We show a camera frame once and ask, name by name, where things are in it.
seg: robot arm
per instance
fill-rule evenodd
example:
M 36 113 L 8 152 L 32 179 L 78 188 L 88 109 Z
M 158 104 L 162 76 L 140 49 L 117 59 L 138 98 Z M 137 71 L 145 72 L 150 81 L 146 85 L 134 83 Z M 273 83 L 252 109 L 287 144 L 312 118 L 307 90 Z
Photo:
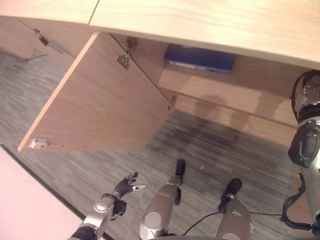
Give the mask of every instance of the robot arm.
M 75 233 L 68 240 L 98 240 L 102 236 L 107 223 L 113 217 L 122 216 L 126 211 L 126 202 L 121 198 L 132 191 L 144 189 L 146 185 L 135 185 L 137 172 L 125 177 L 117 184 L 112 193 L 105 193 L 93 205 L 91 213 L 84 219 Z
M 302 91 L 296 101 L 296 89 L 302 80 Z M 295 82 L 291 95 L 292 110 L 298 122 L 297 132 L 292 140 L 288 155 L 300 166 L 302 181 L 299 193 L 292 196 L 286 210 L 306 191 L 306 197 L 313 224 L 292 222 L 287 215 L 282 220 L 291 228 L 320 231 L 320 71 L 303 73 Z

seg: robot leg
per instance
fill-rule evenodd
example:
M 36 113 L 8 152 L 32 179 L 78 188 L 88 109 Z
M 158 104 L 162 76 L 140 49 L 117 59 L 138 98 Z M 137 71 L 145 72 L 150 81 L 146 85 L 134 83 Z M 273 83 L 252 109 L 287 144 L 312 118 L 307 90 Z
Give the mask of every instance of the robot leg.
M 244 204 L 236 198 L 242 181 L 234 178 L 227 185 L 218 209 L 224 214 L 216 237 L 226 240 L 249 240 L 253 231 L 251 217 Z
M 251 217 L 241 201 L 229 195 L 226 212 L 219 225 L 216 237 L 226 240 L 249 240 L 253 231 Z
M 178 160 L 176 175 L 151 200 L 140 223 L 139 235 L 142 240 L 163 237 L 168 234 L 174 204 L 180 204 L 181 189 L 179 187 L 182 184 L 185 168 L 185 161 Z

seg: open cabinet door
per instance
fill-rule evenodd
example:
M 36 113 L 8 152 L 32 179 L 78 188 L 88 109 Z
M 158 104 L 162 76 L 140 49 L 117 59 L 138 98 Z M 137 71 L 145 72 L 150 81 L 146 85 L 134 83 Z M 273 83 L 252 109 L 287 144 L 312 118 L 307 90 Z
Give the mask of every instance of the open cabinet door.
M 170 104 L 108 33 L 83 47 L 20 143 L 20 152 L 143 148 L 171 114 Z M 34 139 L 47 147 L 31 148 Z

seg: white wall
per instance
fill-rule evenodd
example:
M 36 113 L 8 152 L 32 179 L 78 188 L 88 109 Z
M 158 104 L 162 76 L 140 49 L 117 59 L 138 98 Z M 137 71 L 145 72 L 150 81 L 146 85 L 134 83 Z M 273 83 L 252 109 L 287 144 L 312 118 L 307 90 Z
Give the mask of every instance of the white wall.
M 81 220 L 0 147 L 0 238 L 66 240 Z

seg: blue book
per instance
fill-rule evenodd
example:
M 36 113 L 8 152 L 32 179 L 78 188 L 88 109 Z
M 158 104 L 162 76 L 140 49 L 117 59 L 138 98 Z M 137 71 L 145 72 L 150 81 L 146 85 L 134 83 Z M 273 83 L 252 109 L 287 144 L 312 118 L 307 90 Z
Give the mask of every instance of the blue book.
M 165 54 L 165 61 L 171 65 L 192 69 L 230 74 L 236 62 L 233 53 L 170 44 Z

